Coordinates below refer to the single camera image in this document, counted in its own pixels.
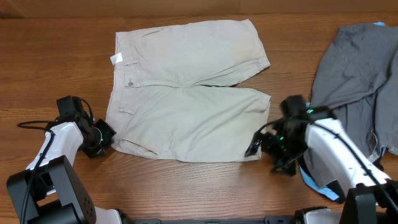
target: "folded cloth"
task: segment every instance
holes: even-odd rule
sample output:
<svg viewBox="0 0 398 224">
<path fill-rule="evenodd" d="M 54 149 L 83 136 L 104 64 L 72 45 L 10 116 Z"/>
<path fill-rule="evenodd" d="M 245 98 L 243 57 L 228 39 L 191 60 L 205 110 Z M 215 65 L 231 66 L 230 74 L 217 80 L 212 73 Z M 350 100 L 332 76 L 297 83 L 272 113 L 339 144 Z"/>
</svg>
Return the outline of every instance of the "folded cloth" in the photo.
<svg viewBox="0 0 398 224">
<path fill-rule="evenodd" d="M 311 106 L 335 110 L 347 135 L 371 162 L 387 147 L 398 152 L 398 28 L 358 24 L 339 29 L 323 56 Z M 305 163 L 319 187 L 335 178 L 319 155 Z"/>
<path fill-rule="evenodd" d="M 230 86 L 269 66 L 254 26 L 206 21 L 116 34 L 113 147 L 151 159 L 233 162 L 267 122 L 270 96 Z"/>
<path fill-rule="evenodd" d="M 205 21 L 116 33 L 129 87 L 231 86 L 268 67 L 249 20 Z"/>
</svg>

